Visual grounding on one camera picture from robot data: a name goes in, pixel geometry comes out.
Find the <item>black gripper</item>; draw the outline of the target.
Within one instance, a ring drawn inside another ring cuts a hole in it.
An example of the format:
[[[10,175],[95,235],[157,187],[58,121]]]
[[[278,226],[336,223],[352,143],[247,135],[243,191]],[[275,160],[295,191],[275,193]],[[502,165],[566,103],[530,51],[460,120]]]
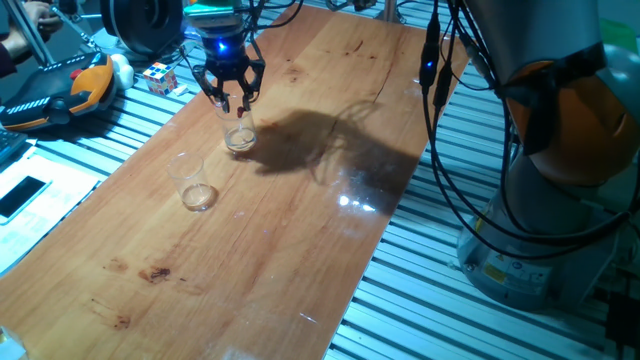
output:
[[[215,106],[228,113],[229,94],[212,85],[207,78],[207,70],[218,80],[237,80],[243,91],[242,106],[250,111],[251,104],[260,94],[266,63],[261,59],[248,58],[243,26],[204,28],[200,35],[206,53],[206,68],[196,65],[192,75],[201,90]],[[248,70],[253,73],[251,81],[246,77]]]

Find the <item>person hand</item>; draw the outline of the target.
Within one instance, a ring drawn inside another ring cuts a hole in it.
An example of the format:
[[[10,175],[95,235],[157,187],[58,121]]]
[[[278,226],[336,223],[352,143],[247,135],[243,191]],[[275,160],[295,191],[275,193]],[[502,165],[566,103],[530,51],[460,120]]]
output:
[[[28,1],[23,5],[30,22],[44,41],[63,26],[61,19],[50,11],[51,5],[41,1]],[[29,41],[13,20],[9,21],[8,35],[1,41],[12,60],[30,50]]]

